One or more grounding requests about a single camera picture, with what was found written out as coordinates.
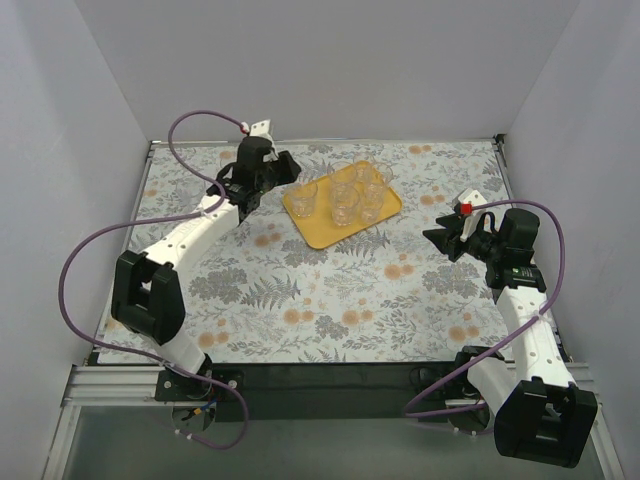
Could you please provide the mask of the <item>small clear glass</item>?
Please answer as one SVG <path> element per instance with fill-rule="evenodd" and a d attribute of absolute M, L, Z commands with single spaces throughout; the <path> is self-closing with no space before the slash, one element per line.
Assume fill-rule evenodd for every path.
<path fill-rule="evenodd" d="M 364 183 L 371 177 L 374 157 L 368 152 L 358 152 L 354 155 L 353 166 L 356 172 L 356 181 Z"/>
<path fill-rule="evenodd" d="M 373 224 L 379 218 L 384 204 L 382 195 L 363 193 L 361 195 L 360 220 L 364 224 Z"/>

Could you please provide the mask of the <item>clear glass edge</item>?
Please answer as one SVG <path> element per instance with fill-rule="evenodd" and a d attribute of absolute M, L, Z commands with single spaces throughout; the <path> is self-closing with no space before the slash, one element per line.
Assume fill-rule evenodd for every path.
<path fill-rule="evenodd" d="M 191 208 L 197 205 L 206 191 L 207 183 L 199 181 L 194 184 L 176 185 L 174 196 L 181 208 Z"/>

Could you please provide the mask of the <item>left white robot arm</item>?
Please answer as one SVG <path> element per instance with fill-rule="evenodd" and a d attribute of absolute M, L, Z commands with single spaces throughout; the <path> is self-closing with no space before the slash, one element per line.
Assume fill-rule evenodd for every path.
<path fill-rule="evenodd" d="M 217 174 L 194 218 L 179 223 L 144 251 L 127 250 L 119 256 L 111 316 L 141 336 L 161 360 L 178 368 L 180 376 L 209 376 L 210 358 L 184 328 L 180 275 L 255 211 L 265 193 L 294 183 L 300 172 L 289 152 L 276 150 L 270 135 L 245 137 L 236 160 Z"/>

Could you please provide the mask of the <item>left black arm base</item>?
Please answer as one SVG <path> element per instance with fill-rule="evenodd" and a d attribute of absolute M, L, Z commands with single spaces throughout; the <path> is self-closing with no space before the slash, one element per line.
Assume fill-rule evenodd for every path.
<path fill-rule="evenodd" d="M 164 369 L 158 374 L 153 399 L 172 408 L 171 420 L 181 432 L 203 433 L 215 423 L 246 421 L 239 399 L 244 375 L 234 369 L 203 367 L 198 375 L 209 381 Z"/>

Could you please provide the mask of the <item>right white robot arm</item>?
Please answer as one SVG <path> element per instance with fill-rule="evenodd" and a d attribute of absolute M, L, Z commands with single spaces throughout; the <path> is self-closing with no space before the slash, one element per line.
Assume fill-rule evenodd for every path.
<path fill-rule="evenodd" d="M 500 223 L 490 212 L 459 204 L 424 236 L 450 260 L 468 254 L 484 262 L 487 285 L 508 329 L 516 372 L 489 350 L 468 350 L 467 381 L 494 415 L 498 452 L 506 457 L 573 468 L 595 421 L 595 395 L 580 389 L 565 366 L 546 312 L 546 284 L 533 263 L 540 220 L 510 208 Z"/>

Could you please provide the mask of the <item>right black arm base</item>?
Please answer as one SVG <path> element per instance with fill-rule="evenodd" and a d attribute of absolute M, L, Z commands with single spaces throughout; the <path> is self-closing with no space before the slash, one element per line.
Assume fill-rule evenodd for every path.
<path fill-rule="evenodd" d="M 474 406 L 473 409 L 451 415 L 420 418 L 418 423 L 429 431 L 451 432 L 456 436 L 491 435 L 493 424 L 489 407 L 484 405 L 481 394 L 466 380 L 465 374 L 438 387 L 424 400 L 427 411 L 452 410 L 471 405 Z"/>

